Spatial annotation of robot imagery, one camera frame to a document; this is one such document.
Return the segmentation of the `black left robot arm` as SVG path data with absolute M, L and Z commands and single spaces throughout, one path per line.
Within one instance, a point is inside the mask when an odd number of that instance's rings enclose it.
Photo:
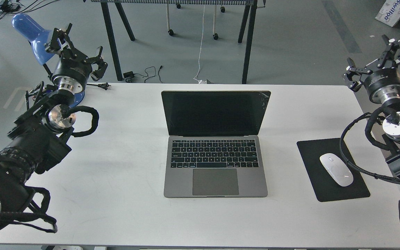
M 66 30 L 54 30 L 46 52 L 60 60 L 52 84 L 40 85 L 26 93 L 35 101 L 15 120 L 8 133 L 11 143 L 0 150 L 0 230 L 8 225 L 23 225 L 47 233 L 57 232 L 57 220 L 47 215 L 50 193 L 43 187 L 27 186 L 33 173 L 43 174 L 59 164 L 71 151 L 71 136 L 84 137 L 95 132 L 98 111 L 74 106 L 75 94 L 85 90 L 88 78 L 100 80 L 107 68 L 101 53 L 88 57 L 75 48 Z

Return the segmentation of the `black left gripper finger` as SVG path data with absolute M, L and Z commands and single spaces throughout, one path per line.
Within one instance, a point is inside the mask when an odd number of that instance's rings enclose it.
M 103 51 L 103 46 L 100 46 L 97 48 L 97 55 L 88 58 L 89 64 L 91 65 L 95 64 L 98 67 L 96 70 L 93 70 L 90 74 L 91 78 L 94 81 L 99 81 L 100 79 L 102 79 L 108 67 L 108 64 L 104 61 L 102 57 L 102 51 Z
M 49 43 L 46 43 L 45 50 L 48 53 L 56 54 L 60 58 L 78 58 L 77 49 L 70 40 L 69 33 L 73 24 L 69 23 L 66 30 L 55 28 L 52 32 Z

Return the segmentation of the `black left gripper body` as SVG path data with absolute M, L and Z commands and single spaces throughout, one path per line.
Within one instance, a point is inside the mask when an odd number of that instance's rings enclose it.
M 59 90 L 79 93 L 85 90 L 91 72 L 90 64 L 62 57 L 51 76 L 51 82 L 58 86 Z

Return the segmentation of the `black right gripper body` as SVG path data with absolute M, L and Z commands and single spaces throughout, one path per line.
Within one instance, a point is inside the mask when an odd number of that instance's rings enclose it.
M 400 73 L 397 68 L 379 69 L 365 79 L 364 86 L 372 103 L 384 104 L 400 98 Z

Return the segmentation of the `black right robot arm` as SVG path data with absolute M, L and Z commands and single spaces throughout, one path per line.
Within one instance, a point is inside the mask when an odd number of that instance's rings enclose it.
M 365 88 L 369 100 L 379 104 L 373 112 L 362 114 L 354 119 L 343 131 L 339 140 L 342 160 L 353 170 L 372 176 L 375 179 L 400 185 L 400 39 L 382 35 L 386 45 L 382 54 L 370 64 L 357 67 L 348 58 L 348 66 L 343 74 L 346 86 L 353 92 Z M 349 160 L 342 147 L 346 133 L 360 120 L 367 119 L 365 136 L 368 141 L 391 155 L 386 162 L 391 164 L 395 177 L 369 172 Z

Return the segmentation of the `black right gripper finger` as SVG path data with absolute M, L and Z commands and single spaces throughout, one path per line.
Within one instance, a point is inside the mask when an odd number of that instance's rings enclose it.
M 389 38 L 387 35 L 382 35 L 382 39 L 386 47 L 379 56 L 376 67 L 378 69 L 397 69 L 400 65 L 400 39 Z
M 344 73 L 342 76 L 343 81 L 350 90 L 352 90 L 353 92 L 358 92 L 364 81 L 360 78 L 362 76 L 371 75 L 373 73 L 373 70 L 367 67 L 356 67 L 354 60 L 351 58 L 347 58 L 347 62 L 348 66 L 346 68 L 346 73 Z

